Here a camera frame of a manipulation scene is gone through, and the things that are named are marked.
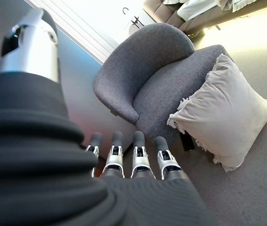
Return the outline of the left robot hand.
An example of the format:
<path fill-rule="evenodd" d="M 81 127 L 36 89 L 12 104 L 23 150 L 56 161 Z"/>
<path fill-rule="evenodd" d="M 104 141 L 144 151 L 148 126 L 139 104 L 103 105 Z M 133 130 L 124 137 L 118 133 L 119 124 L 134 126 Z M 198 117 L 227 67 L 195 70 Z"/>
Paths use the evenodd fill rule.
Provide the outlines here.
<path fill-rule="evenodd" d="M 80 148 L 63 97 L 57 30 L 33 8 L 4 38 L 0 59 L 0 226 L 215 226 L 180 168 L 132 179 Z"/>

